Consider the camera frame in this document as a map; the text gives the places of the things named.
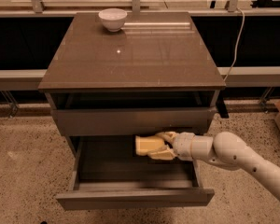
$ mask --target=gray cabinet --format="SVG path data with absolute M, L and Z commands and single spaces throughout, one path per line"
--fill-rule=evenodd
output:
M 206 133 L 225 88 L 188 13 L 77 14 L 39 89 L 76 155 L 66 210 L 207 205 L 195 162 L 137 157 L 135 135 Z

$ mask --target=black panel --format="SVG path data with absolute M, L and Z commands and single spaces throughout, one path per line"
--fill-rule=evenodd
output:
M 30 104 L 30 103 L 46 103 L 47 99 L 44 93 L 38 91 L 11 91 L 16 101 L 19 104 Z M 0 92 L 0 104 L 5 103 L 6 100 Z
M 0 19 L 0 70 L 47 69 L 71 20 Z
M 217 66 L 230 66 L 241 17 L 192 17 Z M 235 66 L 280 65 L 280 17 L 245 17 Z
M 265 90 L 264 87 L 227 88 L 221 93 L 224 99 L 259 99 Z M 280 99 L 280 87 L 276 87 L 270 97 Z

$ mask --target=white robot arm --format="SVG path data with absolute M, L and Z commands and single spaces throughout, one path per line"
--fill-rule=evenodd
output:
M 205 161 L 228 170 L 241 168 L 280 201 L 280 167 L 264 160 L 233 133 L 222 132 L 215 139 L 194 133 L 157 133 L 145 138 L 136 136 L 135 143 L 138 155 L 148 155 L 155 160 L 179 158 Z

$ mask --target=cabinet top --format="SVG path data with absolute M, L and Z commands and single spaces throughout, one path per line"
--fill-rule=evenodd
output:
M 225 83 L 187 12 L 128 15 L 111 33 L 78 13 L 39 89 L 221 90 Z

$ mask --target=speckled floor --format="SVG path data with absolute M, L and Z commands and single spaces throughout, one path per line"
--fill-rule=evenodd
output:
M 209 133 L 241 136 L 265 159 L 280 166 L 276 113 L 215 116 Z M 49 112 L 0 117 L 0 224 L 9 223 L 280 223 L 280 203 L 244 171 L 199 162 L 207 207 L 64 211 L 54 199 L 67 190 L 74 157 Z

